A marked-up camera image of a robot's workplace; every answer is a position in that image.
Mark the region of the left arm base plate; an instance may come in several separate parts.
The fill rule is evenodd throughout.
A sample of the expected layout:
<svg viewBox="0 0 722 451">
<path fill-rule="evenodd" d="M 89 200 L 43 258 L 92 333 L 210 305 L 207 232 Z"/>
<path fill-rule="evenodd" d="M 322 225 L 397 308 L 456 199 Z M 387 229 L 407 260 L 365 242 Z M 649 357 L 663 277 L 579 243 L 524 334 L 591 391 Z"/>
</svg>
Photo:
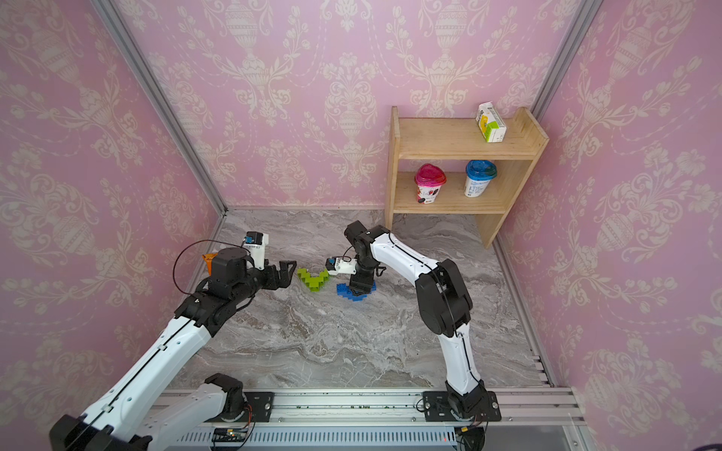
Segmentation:
<svg viewBox="0 0 722 451">
<path fill-rule="evenodd" d="M 229 412 L 220 413 L 205 420 L 205 423 L 269 423 L 274 408 L 273 392 L 245 392 L 244 401 Z"/>
</svg>

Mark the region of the green 2x4 lego brick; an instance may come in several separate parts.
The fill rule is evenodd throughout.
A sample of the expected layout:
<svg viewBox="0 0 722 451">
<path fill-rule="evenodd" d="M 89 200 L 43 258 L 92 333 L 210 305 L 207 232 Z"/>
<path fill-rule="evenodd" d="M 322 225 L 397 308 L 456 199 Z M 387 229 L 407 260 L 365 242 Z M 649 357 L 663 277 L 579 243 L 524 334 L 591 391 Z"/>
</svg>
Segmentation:
<svg viewBox="0 0 722 451">
<path fill-rule="evenodd" d="M 307 269 L 300 268 L 297 270 L 297 276 L 299 280 L 311 291 L 319 292 L 323 289 L 325 284 L 330 279 L 330 274 L 327 270 L 321 271 L 318 275 L 312 275 Z"/>
</svg>

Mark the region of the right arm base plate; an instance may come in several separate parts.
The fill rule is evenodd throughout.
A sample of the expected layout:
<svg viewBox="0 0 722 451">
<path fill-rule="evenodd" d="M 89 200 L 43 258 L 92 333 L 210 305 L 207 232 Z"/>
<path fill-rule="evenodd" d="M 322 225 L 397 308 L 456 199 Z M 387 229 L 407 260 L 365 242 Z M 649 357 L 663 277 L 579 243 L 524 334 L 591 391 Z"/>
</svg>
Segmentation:
<svg viewBox="0 0 722 451">
<path fill-rule="evenodd" d="M 427 422 L 500 422 L 502 419 L 496 393 L 482 391 L 479 394 L 457 396 L 442 391 L 422 393 L 419 409 Z"/>
</svg>

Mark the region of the blue lego brick assembly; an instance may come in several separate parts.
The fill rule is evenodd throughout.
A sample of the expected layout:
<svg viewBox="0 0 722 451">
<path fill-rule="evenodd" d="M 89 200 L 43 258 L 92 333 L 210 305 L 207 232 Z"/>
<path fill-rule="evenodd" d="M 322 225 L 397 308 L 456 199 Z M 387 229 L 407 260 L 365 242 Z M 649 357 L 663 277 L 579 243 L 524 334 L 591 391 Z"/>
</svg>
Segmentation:
<svg viewBox="0 0 722 451">
<path fill-rule="evenodd" d="M 376 283 L 372 283 L 372 287 L 369 292 L 358 294 L 354 292 L 348 283 L 340 283 L 337 285 L 337 295 L 353 302 L 364 301 L 370 293 L 376 291 Z"/>
</svg>

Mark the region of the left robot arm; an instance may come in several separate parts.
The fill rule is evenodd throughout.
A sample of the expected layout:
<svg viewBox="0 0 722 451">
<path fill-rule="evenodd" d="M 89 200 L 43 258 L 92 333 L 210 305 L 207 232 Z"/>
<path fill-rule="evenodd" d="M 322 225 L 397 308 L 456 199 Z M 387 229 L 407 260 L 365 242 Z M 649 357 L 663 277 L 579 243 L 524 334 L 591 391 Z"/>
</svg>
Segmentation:
<svg viewBox="0 0 722 451">
<path fill-rule="evenodd" d="M 253 408 L 241 381 L 221 373 L 189 396 L 150 416 L 157 398 L 184 365 L 260 291 L 287 289 L 293 260 L 273 265 L 264 248 L 232 246 L 210 260 L 210 274 L 175 310 L 139 360 L 81 415 L 63 415 L 49 432 L 54 450 L 165 450 L 192 428 L 219 417 L 250 422 Z"/>
</svg>

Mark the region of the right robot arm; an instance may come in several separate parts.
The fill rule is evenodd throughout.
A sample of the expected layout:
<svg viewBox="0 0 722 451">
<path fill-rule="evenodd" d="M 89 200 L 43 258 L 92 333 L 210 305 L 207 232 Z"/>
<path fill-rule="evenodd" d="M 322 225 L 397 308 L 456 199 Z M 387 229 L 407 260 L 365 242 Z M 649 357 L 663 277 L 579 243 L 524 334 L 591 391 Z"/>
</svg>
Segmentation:
<svg viewBox="0 0 722 451">
<path fill-rule="evenodd" d="M 462 419 L 492 419 L 494 402 L 474 362 L 470 338 L 473 301 L 456 263 L 425 257 L 403 244 L 391 231 L 378 225 L 368 229 L 355 221 L 344 230 L 355 250 L 349 290 L 369 294 L 383 268 L 410 282 L 416 291 L 419 315 L 440 343 L 446 365 L 447 399 Z"/>
</svg>

